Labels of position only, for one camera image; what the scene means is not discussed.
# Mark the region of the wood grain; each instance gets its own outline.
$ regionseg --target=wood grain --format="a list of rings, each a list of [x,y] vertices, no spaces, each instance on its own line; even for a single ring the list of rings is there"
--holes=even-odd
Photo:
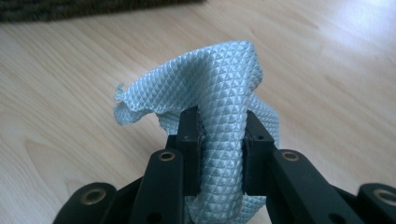
[[[0,24],[0,223],[51,223],[80,187],[118,189],[164,147],[155,116],[119,126],[118,84],[187,51],[245,39],[281,147],[335,186],[396,186],[396,2],[215,1]],[[249,223],[268,223],[265,208]]]

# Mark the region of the wooden floor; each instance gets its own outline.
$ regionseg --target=wooden floor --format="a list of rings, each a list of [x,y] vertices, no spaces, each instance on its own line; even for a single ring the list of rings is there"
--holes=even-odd
[[[113,119],[116,87],[187,51],[249,40],[280,145],[356,193],[396,187],[394,1],[208,0],[49,23],[0,24],[0,223],[51,223],[80,187],[118,189],[164,147],[155,116]],[[249,223],[269,223],[265,208]]]

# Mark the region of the cleaning cloth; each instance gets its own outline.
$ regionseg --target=cleaning cloth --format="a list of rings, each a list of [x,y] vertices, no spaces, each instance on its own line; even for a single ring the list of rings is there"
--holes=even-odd
[[[198,106],[205,141],[201,192],[186,197],[186,223],[246,223],[265,197],[242,191],[242,140],[247,112],[256,114],[278,146],[278,115],[254,90],[262,68],[253,45],[233,41],[183,54],[148,72],[122,91],[114,108],[118,124],[154,112],[168,134],[176,134],[180,113]]]

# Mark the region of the wooden table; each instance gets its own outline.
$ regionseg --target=wooden table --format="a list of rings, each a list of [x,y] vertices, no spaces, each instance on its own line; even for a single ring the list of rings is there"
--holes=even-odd
[[[0,223],[51,223],[80,187],[118,189],[164,147],[154,115],[113,119],[113,95],[187,51],[251,41],[281,147],[329,180],[396,187],[394,1],[215,1],[0,24]],[[249,223],[268,223],[263,208]]]

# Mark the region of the folded cloth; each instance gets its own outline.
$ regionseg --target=folded cloth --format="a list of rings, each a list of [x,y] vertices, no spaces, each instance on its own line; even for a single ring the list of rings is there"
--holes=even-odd
[[[186,197],[186,223],[246,223],[265,197],[242,191],[242,140],[247,112],[256,114],[278,145],[278,115],[253,92],[262,81],[254,47],[233,41],[183,54],[148,72],[127,91],[119,85],[114,108],[118,124],[154,112],[168,134],[180,113],[198,105],[205,141],[201,192]]]

